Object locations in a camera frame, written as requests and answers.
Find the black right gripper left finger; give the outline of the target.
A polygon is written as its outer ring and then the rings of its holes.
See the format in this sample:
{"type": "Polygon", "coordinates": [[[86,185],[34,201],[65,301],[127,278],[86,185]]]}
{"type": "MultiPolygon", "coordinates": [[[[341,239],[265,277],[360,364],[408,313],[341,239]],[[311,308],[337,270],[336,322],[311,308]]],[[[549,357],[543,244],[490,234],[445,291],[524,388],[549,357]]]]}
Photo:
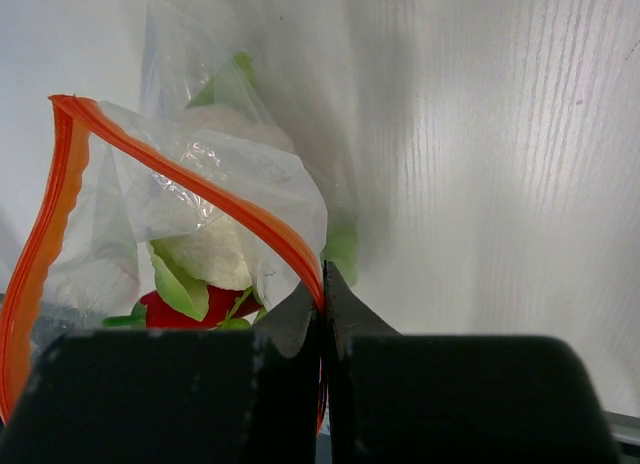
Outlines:
{"type": "Polygon", "coordinates": [[[297,287],[234,331],[75,331],[40,355],[5,463],[311,463],[318,314],[297,287]]]}

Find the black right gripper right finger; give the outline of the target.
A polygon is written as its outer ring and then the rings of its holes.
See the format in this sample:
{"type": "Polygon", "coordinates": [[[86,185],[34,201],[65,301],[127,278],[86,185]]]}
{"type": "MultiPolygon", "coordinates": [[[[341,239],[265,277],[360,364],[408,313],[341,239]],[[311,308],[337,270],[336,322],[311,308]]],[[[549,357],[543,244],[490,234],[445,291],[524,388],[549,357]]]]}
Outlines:
{"type": "Polygon", "coordinates": [[[532,335],[403,335],[324,266],[337,463],[616,463],[583,362],[532,335]]]}

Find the red chili pepper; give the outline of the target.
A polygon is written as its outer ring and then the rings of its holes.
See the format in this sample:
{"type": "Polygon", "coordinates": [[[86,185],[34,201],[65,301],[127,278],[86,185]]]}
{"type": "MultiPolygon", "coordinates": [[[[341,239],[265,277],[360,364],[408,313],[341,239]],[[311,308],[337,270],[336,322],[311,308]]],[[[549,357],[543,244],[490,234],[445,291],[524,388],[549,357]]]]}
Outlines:
{"type": "Polygon", "coordinates": [[[267,313],[253,287],[225,290],[198,284],[190,291],[153,291],[143,295],[128,315],[107,317],[106,328],[146,329],[246,329],[248,316],[267,313]]]}

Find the clear zip bag orange zipper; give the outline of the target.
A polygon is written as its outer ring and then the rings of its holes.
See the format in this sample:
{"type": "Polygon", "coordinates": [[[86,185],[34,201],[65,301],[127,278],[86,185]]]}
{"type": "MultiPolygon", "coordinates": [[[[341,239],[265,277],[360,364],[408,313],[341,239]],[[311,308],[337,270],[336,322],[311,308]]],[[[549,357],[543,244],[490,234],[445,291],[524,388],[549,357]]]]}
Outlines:
{"type": "Polygon", "coordinates": [[[343,0],[148,0],[137,110],[52,100],[40,213],[1,312],[1,415],[72,329],[237,327],[334,262],[358,278],[331,98],[343,0]]]}

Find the white cauliflower with green leaves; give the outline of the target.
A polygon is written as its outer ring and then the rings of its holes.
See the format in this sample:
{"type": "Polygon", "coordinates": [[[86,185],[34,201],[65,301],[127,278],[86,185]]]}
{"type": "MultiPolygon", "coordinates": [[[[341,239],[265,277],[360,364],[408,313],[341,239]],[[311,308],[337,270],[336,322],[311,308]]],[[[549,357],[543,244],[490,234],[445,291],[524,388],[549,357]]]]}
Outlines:
{"type": "MultiPolygon", "coordinates": [[[[354,285],[355,227],[327,225],[326,206],[293,142],[275,124],[259,118],[250,105],[256,86],[252,57],[234,54],[175,114],[174,130],[164,134],[159,148],[183,167],[217,183],[231,182],[250,192],[260,207],[296,221],[311,247],[334,262],[346,282],[354,285]]],[[[253,287],[267,307],[282,300],[297,277],[273,250],[216,206],[178,190],[168,180],[161,184],[163,199],[183,200],[196,214],[173,211],[180,233],[151,243],[172,283],[225,290],[253,287]]]]}

